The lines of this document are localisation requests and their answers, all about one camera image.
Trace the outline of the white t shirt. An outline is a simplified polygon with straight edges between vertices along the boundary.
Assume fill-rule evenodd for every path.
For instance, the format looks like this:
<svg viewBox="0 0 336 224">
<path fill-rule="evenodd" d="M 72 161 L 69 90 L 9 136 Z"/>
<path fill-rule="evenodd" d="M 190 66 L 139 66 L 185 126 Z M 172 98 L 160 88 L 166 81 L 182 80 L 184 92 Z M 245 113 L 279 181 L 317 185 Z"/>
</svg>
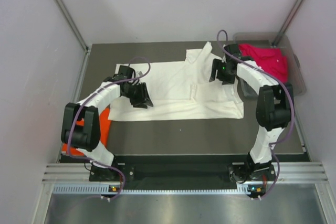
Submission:
<svg viewBox="0 0 336 224">
<path fill-rule="evenodd" d="M 129 100 L 120 97 L 113 101 L 109 119 L 119 122 L 165 121 L 193 119 L 243 119 L 244 103 L 237 85 L 209 82 L 213 47 L 186 50 L 185 60 L 172 62 L 135 63 L 135 71 L 150 72 L 141 79 L 146 83 L 154 107 L 134 108 Z"/>
</svg>

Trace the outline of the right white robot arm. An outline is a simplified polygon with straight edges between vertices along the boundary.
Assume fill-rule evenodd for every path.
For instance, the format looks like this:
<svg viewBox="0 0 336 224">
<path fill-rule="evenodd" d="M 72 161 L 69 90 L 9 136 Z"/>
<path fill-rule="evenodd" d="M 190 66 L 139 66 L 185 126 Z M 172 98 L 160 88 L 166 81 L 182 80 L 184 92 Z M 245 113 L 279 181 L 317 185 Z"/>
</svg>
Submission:
<svg viewBox="0 0 336 224">
<path fill-rule="evenodd" d="M 293 86 L 266 73 L 252 57 L 243 56 L 238 44 L 224 46 L 222 50 L 225 56 L 213 60 L 209 81 L 232 84 L 240 78 L 257 93 L 257 137 L 247 154 L 244 170 L 235 171 L 236 175 L 256 180 L 270 169 L 278 138 L 294 118 Z"/>
</svg>

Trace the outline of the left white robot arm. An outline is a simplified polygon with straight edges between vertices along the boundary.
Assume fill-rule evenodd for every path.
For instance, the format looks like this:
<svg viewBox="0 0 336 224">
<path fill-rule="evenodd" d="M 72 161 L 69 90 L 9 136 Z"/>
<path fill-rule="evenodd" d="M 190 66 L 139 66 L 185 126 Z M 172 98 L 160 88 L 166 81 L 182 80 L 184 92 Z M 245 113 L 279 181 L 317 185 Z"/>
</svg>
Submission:
<svg viewBox="0 0 336 224">
<path fill-rule="evenodd" d="M 85 99 L 65 106 L 60 139 L 67 145 L 68 154 L 72 155 L 71 148 L 82 152 L 84 159 L 101 167 L 107 180 L 116 179 L 119 168 L 113 164 L 114 155 L 101 141 L 100 114 L 120 97 L 129 99 L 134 108 L 153 107 L 146 83 L 140 82 L 150 70 L 148 66 L 144 74 L 136 74 L 130 65 L 120 66 L 116 74 L 105 78 Z"/>
</svg>

